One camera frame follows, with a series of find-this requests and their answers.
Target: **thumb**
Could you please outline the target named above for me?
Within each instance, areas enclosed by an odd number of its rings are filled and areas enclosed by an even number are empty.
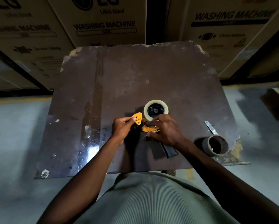
[[[152,138],[154,138],[154,139],[156,139],[156,140],[158,140],[158,141],[160,141],[160,138],[161,138],[161,136],[160,136],[159,134],[153,133],[153,132],[151,132],[151,131],[148,133],[147,136],[148,136],[148,137],[152,137]]]
[[[127,122],[127,124],[130,125],[130,126],[132,126],[132,124],[135,123],[135,120],[136,120],[136,118],[133,117],[133,118],[131,118],[131,119]]]

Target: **green ribbed shirt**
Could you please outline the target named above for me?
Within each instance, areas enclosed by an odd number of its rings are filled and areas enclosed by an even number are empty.
[[[201,190],[162,173],[120,174],[86,212],[89,223],[239,223]]]

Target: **person's left hand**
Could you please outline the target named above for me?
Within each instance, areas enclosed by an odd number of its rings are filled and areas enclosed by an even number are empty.
[[[123,143],[127,134],[130,131],[132,124],[135,123],[135,117],[117,118],[112,124],[112,137],[118,137],[121,140],[120,145]]]

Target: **brown tabletop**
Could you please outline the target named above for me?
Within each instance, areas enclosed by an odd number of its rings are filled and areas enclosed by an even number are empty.
[[[65,56],[61,71],[36,178],[74,176],[110,137],[114,118],[131,116],[153,99],[168,105],[192,141],[211,135],[205,120],[231,150],[239,139],[216,72],[192,41],[78,48]],[[118,148],[108,173],[192,167],[181,154],[167,159],[160,144],[144,136],[139,133]]]

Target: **concrete floor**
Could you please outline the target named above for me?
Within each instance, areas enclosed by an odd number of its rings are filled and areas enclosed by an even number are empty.
[[[240,129],[242,157],[252,162],[227,169],[279,205],[279,121],[260,100],[266,89],[224,90]],[[70,179],[33,180],[49,105],[48,98],[0,99],[0,223],[35,223]],[[213,198],[193,173],[193,183]],[[188,179],[186,170],[176,175]],[[106,176],[99,196],[116,176]],[[86,214],[77,223],[85,220]]]

